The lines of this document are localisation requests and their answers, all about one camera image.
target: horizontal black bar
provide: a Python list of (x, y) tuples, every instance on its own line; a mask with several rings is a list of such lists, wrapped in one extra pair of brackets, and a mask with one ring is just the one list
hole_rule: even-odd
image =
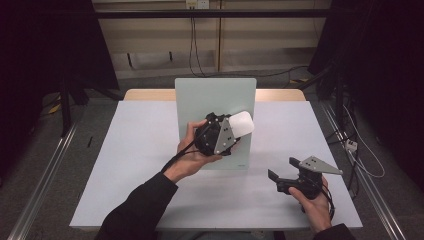
[(124, 18), (324, 18), (336, 15), (352, 15), (351, 10), (332, 9), (296, 9), (296, 10), (98, 10), (49, 11), (41, 12), (44, 16), (57, 17), (96, 17), (98, 19)]

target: hand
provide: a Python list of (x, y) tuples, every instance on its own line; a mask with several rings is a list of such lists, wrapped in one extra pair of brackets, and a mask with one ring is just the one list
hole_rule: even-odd
[[(323, 185), (328, 187), (328, 182), (322, 177)], [(298, 189), (289, 188), (290, 194), (296, 198), (305, 209), (312, 231), (316, 234), (331, 227), (328, 200), (324, 194), (320, 193), (315, 199), (310, 200)]]
[[(187, 124), (186, 136), (178, 144), (177, 153), (183, 150), (194, 140), (194, 129), (201, 127), (206, 123), (206, 119), (201, 122), (189, 122)], [(221, 155), (205, 156), (198, 152), (193, 145), (187, 151), (187, 154), (178, 159), (172, 166), (165, 171), (165, 176), (174, 183), (179, 180), (197, 173), (204, 165), (222, 159)]]

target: white tabletop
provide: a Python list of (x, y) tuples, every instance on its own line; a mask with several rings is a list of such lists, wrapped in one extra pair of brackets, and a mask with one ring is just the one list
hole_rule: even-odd
[[(158, 230), (309, 227), (298, 202), (277, 192), (267, 175), (271, 169), (296, 179), (289, 157), (314, 155), (336, 166), (309, 102), (256, 102), (254, 123), (249, 169), (201, 170), (180, 181)], [(178, 142), (175, 102), (120, 102), (70, 225), (98, 228), (133, 189), (160, 171)], [(324, 176), (337, 208), (333, 224), (362, 227), (341, 176)]]

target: black sleeve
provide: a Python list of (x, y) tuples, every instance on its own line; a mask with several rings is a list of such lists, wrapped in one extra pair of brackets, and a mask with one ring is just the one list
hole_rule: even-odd
[(339, 224), (315, 235), (314, 240), (355, 240), (355, 237), (344, 224)]
[(163, 173), (156, 174), (106, 216), (96, 239), (153, 239), (156, 225), (177, 189)]

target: person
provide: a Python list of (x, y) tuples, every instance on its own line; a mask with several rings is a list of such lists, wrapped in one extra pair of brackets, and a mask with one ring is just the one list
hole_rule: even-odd
[[(186, 136), (178, 144), (177, 152), (194, 140), (195, 129), (205, 122), (187, 124)], [(176, 183), (197, 173), (205, 164), (222, 158), (220, 155), (204, 156), (196, 151), (194, 145), (186, 153), (164, 173), (157, 173), (133, 190), (127, 200), (112, 210), (103, 221), (96, 239), (157, 239), (156, 225), (178, 189)], [(328, 202), (322, 193), (314, 200), (309, 200), (296, 188), (292, 187), (289, 191), (305, 209), (311, 229), (316, 234), (314, 240), (354, 239), (344, 224), (331, 225)]]

